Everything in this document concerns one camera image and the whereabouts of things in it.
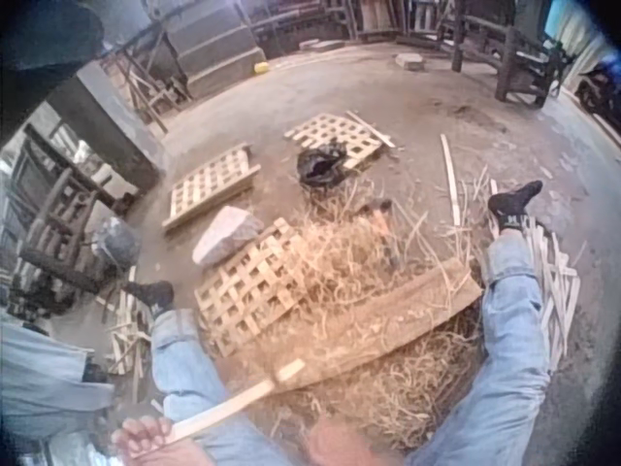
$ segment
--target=woven bamboo panel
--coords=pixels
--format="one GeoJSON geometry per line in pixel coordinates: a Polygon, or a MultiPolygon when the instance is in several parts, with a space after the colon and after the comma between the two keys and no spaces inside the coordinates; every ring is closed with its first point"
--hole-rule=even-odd
{"type": "Polygon", "coordinates": [[[302,241],[279,218],[194,291],[201,325],[222,356],[256,337],[300,301],[302,280],[287,271],[282,255],[302,241]]]}
{"type": "Polygon", "coordinates": [[[251,177],[260,168],[260,165],[248,167],[247,144],[229,149],[210,160],[175,184],[171,193],[170,217],[162,226],[173,228],[250,187],[251,177]]]}
{"type": "Polygon", "coordinates": [[[285,138],[298,142],[305,149],[316,149],[333,138],[347,146],[348,160],[343,165],[353,169],[381,146],[360,123],[341,116],[320,114],[284,133],[285,138]]]}

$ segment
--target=concrete step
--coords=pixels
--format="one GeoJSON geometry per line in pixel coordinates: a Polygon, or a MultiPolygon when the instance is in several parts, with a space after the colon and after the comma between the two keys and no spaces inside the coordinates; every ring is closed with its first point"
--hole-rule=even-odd
{"type": "Polygon", "coordinates": [[[240,26],[187,50],[179,55],[178,61],[186,75],[194,75],[255,47],[252,31],[240,26]]]}
{"type": "Polygon", "coordinates": [[[256,47],[191,76],[187,90],[195,99],[217,94],[231,84],[252,77],[255,63],[261,61],[265,61],[265,53],[256,47]]]}
{"type": "Polygon", "coordinates": [[[232,6],[218,7],[214,2],[207,2],[171,19],[166,30],[177,54],[183,54],[241,25],[242,19],[232,6]]]}

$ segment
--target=concrete floor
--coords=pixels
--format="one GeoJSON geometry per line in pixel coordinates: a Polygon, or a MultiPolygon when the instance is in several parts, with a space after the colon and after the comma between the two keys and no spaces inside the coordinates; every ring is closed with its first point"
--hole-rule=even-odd
{"type": "Polygon", "coordinates": [[[241,142],[251,144],[262,170],[254,189],[231,204],[252,210],[266,224],[291,218],[302,208],[295,181],[299,148],[283,138],[291,127],[319,113],[346,110],[376,124],[399,147],[400,160],[383,157],[367,171],[386,195],[402,199],[416,190],[420,211],[431,224],[449,222],[449,202],[440,134],[451,146],[458,180],[471,181],[488,166],[503,183],[545,181],[532,210],[556,231],[561,248],[574,257],[583,280],[573,322],[570,353],[556,373],[525,464],[561,464],[597,400],[598,388],[618,330],[621,244],[621,150],[564,94],[541,111],[517,99],[493,98],[494,71],[467,63],[450,71],[442,54],[422,52],[427,71],[406,72],[394,55],[409,48],[392,44],[350,47],[321,55],[284,57],[272,71],[196,103],[167,119],[162,143],[171,156],[168,177],[129,218],[143,237],[139,281],[170,280],[178,305],[195,307],[193,289],[202,271],[191,252],[213,213],[199,216],[164,237],[169,187],[183,174],[241,142]],[[549,180],[541,167],[553,177],[549,180]]]}

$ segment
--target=leg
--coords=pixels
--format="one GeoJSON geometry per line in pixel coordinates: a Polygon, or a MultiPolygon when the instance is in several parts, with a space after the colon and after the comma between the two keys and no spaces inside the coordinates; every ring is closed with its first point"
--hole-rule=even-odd
{"type": "MultiPolygon", "coordinates": [[[[153,378],[166,394],[164,412],[177,422],[224,401],[227,391],[198,339],[191,310],[159,316],[152,332],[153,378]]],[[[244,416],[195,439],[217,466],[290,466],[286,456],[244,416]]]]}
{"type": "Polygon", "coordinates": [[[503,231],[489,249],[483,299],[488,357],[464,398],[408,465],[521,465],[549,382],[539,327],[541,297],[519,231],[503,231]]]}

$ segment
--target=jeans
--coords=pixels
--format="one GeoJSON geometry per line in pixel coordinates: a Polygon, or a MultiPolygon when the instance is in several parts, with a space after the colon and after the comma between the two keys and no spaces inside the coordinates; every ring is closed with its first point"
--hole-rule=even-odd
{"type": "MultiPolygon", "coordinates": [[[[549,382],[547,345],[539,328],[541,296],[525,241],[501,236],[490,247],[483,298],[488,357],[470,393],[431,441],[406,458],[418,465],[519,465],[549,382]]],[[[166,313],[152,334],[153,377],[166,394],[164,412],[179,421],[227,398],[198,340],[190,310],[166,313]]],[[[217,466],[291,463],[244,416],[197,437],[217,466]]]]}

